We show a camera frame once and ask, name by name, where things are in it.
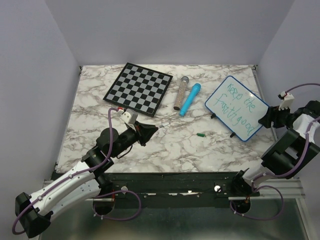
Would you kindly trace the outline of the green marker cap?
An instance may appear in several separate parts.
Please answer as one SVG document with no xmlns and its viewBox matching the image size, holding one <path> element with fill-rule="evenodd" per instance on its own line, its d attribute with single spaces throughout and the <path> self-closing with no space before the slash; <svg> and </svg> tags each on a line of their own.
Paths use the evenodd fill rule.
<svg viewBox="0 0 320 240">
<path fill-rule="evenodd" d="M 206 136 L 204 133 L 197 133 L 196 135 L 199 136 L 199 137 L 205 137 Z"/>
</svg>

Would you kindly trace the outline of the blue framed whiteboard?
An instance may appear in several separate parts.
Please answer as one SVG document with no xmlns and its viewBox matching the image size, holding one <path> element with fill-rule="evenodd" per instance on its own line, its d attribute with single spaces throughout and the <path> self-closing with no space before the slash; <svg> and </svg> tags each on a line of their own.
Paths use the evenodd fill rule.
<svg viewBox="0 0 320 240">
<path fill-rule="evenodd" d="M 259 96 L 231 75 L 215 89 L 204 105 L 243 142 L 263 127 L 259 120 L 269 108 Z"/>
</svg>

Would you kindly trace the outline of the green white marker pen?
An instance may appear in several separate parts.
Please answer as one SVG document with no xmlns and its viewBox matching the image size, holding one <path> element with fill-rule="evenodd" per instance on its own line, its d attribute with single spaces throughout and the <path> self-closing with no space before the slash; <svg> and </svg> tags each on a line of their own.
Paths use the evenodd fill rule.
<svg viewBox="0 0 320 240">
<path fill-rule="evenodd" d="M 160 129 L 160 128 L 167 127 L 169 124 L 170 124 L 169 122 L 165 122 L 165 123 L 158 125 L 157 127 Z"/>
</svg>

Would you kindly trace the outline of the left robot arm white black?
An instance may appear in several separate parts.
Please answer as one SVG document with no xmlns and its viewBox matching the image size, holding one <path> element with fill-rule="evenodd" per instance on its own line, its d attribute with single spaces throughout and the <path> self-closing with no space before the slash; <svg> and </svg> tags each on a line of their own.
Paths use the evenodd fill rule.
<svg viewBox="0 0 320 240">
<path fill-rule="evenodd" d="M 89 198 L 107 197 L 111 185 L 104 173 L 114 164 L 113 158 L 135 143 L 144 147 L 159 129 L 137 120 L 125 125 L 127 129 L 122 133 L 112 126 L 104 129 L 95 146 L 57 180 L 31 194 L 20 193 L 15 198 L 12 233 L 34 238 L 43 233 L 63 209 Z"/>
</svg>

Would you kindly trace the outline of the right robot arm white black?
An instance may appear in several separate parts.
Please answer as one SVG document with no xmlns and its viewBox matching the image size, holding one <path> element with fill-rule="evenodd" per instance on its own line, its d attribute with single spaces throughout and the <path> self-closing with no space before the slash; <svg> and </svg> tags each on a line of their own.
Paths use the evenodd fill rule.
<svg viewBox="0 0 320 240">
<path fill-rule="evenodd" d="M 320 103 L 309 101 L 294 113 L 270 106 L 258 121 L 265 128 L 285 127 L 287 131 L 262 155 L 262 162 L 245 171 L 239 171 L 230 183 L 230 191 L 236 196 L 248 196 L 261 183 L 271 178 L 294 177 L 316 155 L 320 148 L 314 135 L 320 127 Z"/>
</svg>

